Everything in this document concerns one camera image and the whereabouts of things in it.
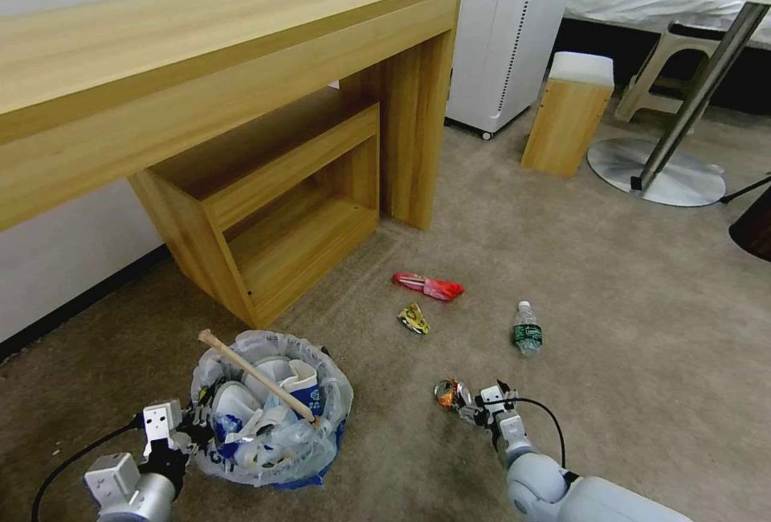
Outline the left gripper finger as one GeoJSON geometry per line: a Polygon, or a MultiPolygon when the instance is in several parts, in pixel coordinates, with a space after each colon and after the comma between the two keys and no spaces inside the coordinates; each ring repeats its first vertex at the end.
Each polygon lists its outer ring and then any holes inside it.
{"type": "Polygon", "coordinates": [[[190,401],[182,410],[180,430],[210,427],[210,403],[190,401]]]}
{"type": "Polygon", "coordinates": [[[175,430],[175,449],[195,456],[199,451],[206,450],[213,437],[212,430],[175,430]]]}

